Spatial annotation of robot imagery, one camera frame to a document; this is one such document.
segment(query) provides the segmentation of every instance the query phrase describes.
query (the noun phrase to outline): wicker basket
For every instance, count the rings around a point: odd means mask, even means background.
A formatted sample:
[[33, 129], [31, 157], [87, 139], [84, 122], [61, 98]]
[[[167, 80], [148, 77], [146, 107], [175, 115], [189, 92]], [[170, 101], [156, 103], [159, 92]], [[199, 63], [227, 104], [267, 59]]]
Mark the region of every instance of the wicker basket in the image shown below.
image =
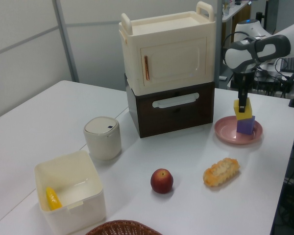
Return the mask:
[[133, 220], [114, 220], [99, 225], [86, 235], [161, 235], [154, 229]]

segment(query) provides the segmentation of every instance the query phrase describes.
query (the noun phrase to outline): white wall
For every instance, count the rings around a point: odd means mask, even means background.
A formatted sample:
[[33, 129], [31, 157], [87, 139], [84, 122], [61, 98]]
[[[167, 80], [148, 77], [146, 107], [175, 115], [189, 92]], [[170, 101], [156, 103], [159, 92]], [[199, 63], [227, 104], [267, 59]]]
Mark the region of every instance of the white wall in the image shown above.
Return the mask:
[[294, 0], [279, 0], [276, 31], [281, 31], [294, 24]]
[[[267, 0], [252, 1], [252, 3], [251, 3], [251, 10], [250, 10], [250, 18], [251, 19], [255, 19], [256, 18], [256, 13], [257, 12], [262, 12], [263, 14], [265, 14], [266, 1]], [[262, 19], [261, 25], [264, 26], [264, 19]]]
[[52, 0], [0, 0], [0, 116], [71, 80]]
[[196, 11], [198, 0], [59, 0], [78, 79], [82, 83], [125, 90], [118, 23]]

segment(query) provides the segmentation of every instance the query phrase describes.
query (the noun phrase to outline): table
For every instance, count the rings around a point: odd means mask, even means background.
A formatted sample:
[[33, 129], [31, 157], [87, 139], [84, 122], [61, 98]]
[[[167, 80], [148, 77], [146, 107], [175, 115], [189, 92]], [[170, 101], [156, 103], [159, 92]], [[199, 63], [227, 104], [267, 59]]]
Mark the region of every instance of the table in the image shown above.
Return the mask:
[[[232, 18], [237, 14], [240, 10], [243, 9], [250, 1], [249, 0], [243, 0], [241, 1], [241, 5], [234, 5], [233, 7], [230, 7], [229, 14], [222, 16], [222, 23], [225, 23], [225, 36], [232, 33]], [[231, 40], [226, 40], [224, 47], [229, 48], [230, 47]]]
[[38, 163], [80, 149], [88, 121], [125, 108], [126, 92], [61, 81], [0, 117], [0, 220], [35, 190]]
[[[250, 145], [224, 143], [214, 132], [217, 120], [234, 115], [234, 91], [215, 89], [214, 123], [143, 139], [128, 110], [120, 111], [121, 155], [108, 162], [94, 161], [104, 187], [105, 221], [132, 219], [164, 235], [270, 234], [294, 140], [294, 108], [288, 107], [286, 99], [249, 97], [264, 129], [262, 139]], [[79, 102], [92, 105], [87, 99]], [[75, 150], [79, 149], [88, 150], [83, 143]], [[225, 157], [239, 161], [240, 174], [220, 188], [206, 187], [204, 170]], [[39, 161], [47, 158], [40, 156]], [[173, 191], [164, 195], [150, 187], [152, 173], [162, 167], [174, 177]], [[86, 234], [95, 226], [75, 234]], [[11, 230], [23, 235], [51, 234], [36, 191], [29, 191], [0, 221], [0, 234]]]

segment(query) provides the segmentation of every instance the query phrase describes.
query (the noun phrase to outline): pink plate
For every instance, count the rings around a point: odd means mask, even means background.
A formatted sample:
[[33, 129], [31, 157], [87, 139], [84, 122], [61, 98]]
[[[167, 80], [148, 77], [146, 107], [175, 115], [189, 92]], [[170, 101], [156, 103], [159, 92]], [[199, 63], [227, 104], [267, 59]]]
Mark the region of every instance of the pink plate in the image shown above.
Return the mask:
[[215, 132], [221, 140], [234, 144], [254, 143], [260, 139], [263, 133], [263, 128], [257, 121], [255, 121], [253, 133], [251, 135], [237, 133], [236, 127], [236, 116], [228, 116], [216, 122]]

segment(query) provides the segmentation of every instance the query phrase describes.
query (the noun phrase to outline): bread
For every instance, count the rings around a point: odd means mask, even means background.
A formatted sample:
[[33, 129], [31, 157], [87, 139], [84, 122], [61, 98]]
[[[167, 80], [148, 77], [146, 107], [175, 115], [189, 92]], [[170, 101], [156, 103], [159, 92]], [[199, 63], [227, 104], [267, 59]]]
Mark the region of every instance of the bread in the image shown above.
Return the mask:
[[239, 171], [239, 168], [240, 165], [236, 159], [224, 158], [205, 170], [202, 178], [205, 185], [215, 187], [232, 178]]

